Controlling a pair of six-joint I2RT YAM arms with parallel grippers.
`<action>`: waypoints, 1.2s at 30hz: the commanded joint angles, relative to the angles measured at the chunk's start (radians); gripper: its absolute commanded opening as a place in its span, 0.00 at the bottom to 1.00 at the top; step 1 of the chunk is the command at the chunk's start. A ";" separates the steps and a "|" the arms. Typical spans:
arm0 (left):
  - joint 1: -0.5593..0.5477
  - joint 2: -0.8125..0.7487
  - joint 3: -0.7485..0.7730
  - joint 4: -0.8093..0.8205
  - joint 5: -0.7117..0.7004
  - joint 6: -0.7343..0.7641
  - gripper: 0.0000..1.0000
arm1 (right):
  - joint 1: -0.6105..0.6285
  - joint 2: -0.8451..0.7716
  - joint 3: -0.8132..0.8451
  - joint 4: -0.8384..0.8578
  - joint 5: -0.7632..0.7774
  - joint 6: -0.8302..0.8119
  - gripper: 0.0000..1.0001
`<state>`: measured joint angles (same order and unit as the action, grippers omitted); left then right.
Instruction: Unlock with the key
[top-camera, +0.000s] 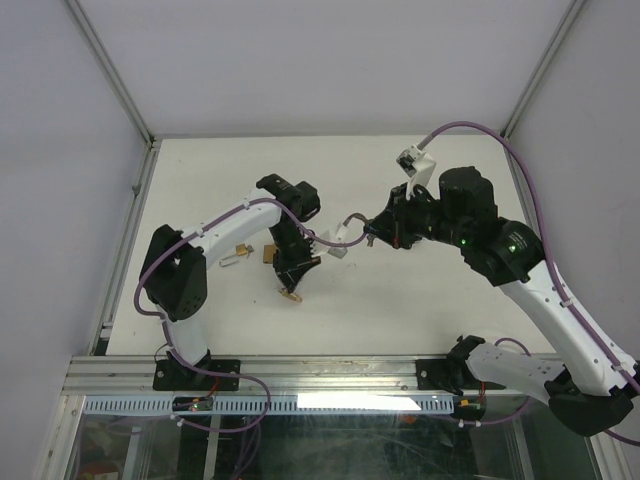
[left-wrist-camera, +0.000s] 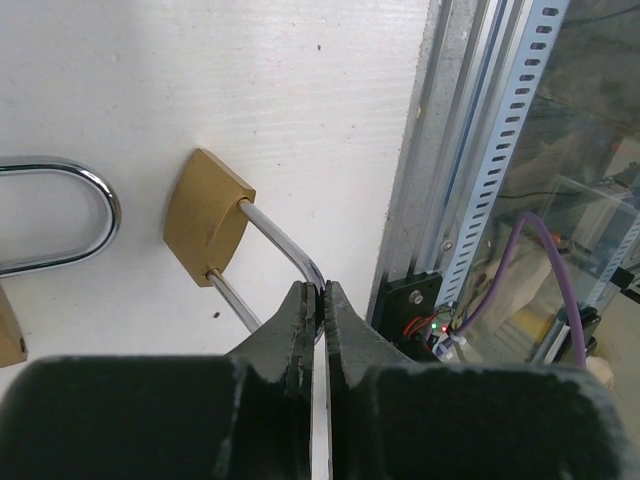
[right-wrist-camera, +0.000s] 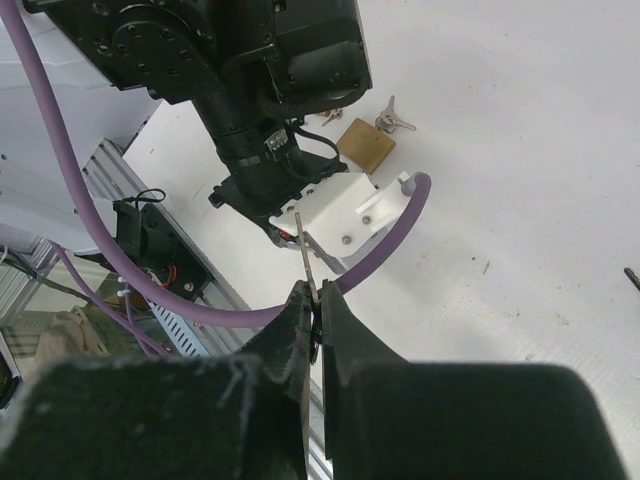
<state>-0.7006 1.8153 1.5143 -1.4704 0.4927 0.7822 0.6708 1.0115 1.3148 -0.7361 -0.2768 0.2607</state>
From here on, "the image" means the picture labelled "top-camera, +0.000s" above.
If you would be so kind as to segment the small brass padlock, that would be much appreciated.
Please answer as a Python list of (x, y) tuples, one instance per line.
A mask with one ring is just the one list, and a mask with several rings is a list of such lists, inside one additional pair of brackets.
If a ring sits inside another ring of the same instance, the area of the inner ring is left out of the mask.
[(233, 254), (219, 260), (219, 266), (221, 268), (226, 268), (231, 265), (235, 265), (240, 261), (241, 258), (249, 257), (253, 253), (253, 251), (254, 248), (251, 245), (237, 245)]

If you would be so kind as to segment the tall brass padlock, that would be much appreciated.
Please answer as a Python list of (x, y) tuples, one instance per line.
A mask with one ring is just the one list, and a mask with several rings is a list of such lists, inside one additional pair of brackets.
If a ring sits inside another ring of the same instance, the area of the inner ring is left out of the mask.
[(301, 303), (303, 299), (295, 292), (289, 292), (286, 288), (280, 288), (279, 293), (284, 297), (291, 301)]

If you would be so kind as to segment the silver key set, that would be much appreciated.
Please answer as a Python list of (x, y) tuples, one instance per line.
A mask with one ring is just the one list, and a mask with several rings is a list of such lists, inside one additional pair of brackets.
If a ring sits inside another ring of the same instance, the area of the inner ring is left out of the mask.
[(362, 241), (366, 242), (367, 247), (371, 247), (375, 241), (375, 236), (371, 233), (372, 220), (360, 213), (358, 213), (355, 218), (360, 220), (363, 224), (361, 234)]

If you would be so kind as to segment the medium brass padlock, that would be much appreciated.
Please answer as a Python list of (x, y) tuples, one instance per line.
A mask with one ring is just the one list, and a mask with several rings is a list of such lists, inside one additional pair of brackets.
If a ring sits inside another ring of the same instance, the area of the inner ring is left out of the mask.
[(272, 264), (274, 262), (274, 257), (276, 252), (277, 252), (277, 247), (275, 244), (265, 245), (263, 249), (263, 263)]

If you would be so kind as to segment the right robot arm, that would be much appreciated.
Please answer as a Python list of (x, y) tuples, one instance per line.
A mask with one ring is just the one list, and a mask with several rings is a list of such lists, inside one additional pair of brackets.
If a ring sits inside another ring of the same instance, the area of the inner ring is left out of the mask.
[(517, 390), (549, 407), (567, 428), (590, 437), (633, 410), (639, 366), (586, 314), (576, 315), (543, 244), (527, 225), (499, 216), (492, 183), (473, 167), (439, 177), (439, 197), (423, 186), (393, 188), (366, 227), (369, 240), (410, 249), (430, 240), (459, 249), (465, 263), (501, 290), (554, 348), (556, 361), (510, 353), (481, 337), (459, 337), (444, 367), (431, 372), (440, 388), (461, 394), (475, 381)]

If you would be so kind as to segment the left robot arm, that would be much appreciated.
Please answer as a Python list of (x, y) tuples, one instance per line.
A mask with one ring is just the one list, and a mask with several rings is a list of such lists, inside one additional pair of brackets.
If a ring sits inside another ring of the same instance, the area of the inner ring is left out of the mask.
[(174, 375), (184, 386), (201, 387), (210, 373), (200, 319), (208, 296), (208, 270), (232, 247), (267, 230), (276, 248), (272, 263), (276, 277), (284, 291), (293, 294), (304, 275), (320, 264), (302, 230), (320, 208), (311, 184), (292, 185), (270, 174), (217, 218), (191, 228), (163, 225), (155, 230), (135, 289), (134, 308), (161, 320), (177, 361)]

